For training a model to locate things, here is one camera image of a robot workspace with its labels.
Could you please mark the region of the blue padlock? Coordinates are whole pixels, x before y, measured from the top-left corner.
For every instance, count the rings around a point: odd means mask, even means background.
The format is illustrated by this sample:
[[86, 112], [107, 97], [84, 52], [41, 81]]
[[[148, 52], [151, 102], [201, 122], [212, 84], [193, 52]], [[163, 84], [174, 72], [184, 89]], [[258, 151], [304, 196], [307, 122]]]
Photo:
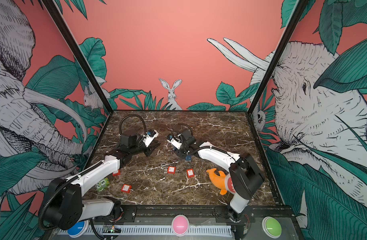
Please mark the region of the blue padlock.
[[192, 161], [192, 156], [190, 156], [190, 155], [186, 155], [186, 156], [185, 156], [185, 161], [186, 161], [186, 162], [191, 162], [191, 161]]

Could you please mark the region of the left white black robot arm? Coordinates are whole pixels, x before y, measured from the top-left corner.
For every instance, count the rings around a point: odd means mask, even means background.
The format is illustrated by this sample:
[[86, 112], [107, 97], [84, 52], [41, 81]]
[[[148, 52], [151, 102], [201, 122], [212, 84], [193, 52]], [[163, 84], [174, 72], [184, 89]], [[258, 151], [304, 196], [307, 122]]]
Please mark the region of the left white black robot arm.
[[84, 200], [83, 196], [110, 174], [119, 173], [133, 156], [147, 157], [160, 145], [156, 130], [143, 129], [139, 135], [131, 130], [120, 132], [120, 141], [104, 158], [82, 172], [67, 179], [51, 181], [38, 212], [38, 226], [49, 231], [68, 230], [76, 223], [97, 217], [117, 222], [123, 216], [121, 202], [113, 197]]

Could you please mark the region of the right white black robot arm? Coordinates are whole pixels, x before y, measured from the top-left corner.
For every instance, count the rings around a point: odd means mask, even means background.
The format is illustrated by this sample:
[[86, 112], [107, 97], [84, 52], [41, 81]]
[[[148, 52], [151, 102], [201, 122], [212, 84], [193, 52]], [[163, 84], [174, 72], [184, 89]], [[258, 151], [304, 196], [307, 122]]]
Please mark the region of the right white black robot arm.
[[254, 198], [254, 194], [264, 183], [264, 174], [250, 154], [235, 154], [223, 150], [210, 142], [196, 139], [190, 126], [186, 124], [180, 124], [180, 126], [187, 128], [182, 132], [172, 130], [166, 137], [167, 141], [180, 158], [187, 159], [195, 156], [210, 161], [228, 172], [226, 175], [219, 171], [217, 175], [215, 169], [207, 171], [208, 174], [213, 175], [211, 182], [220, 189], [222, 195], [233, 194], [227, 206], [227, 214], [233, 222], [239, 222], [249, 202]]

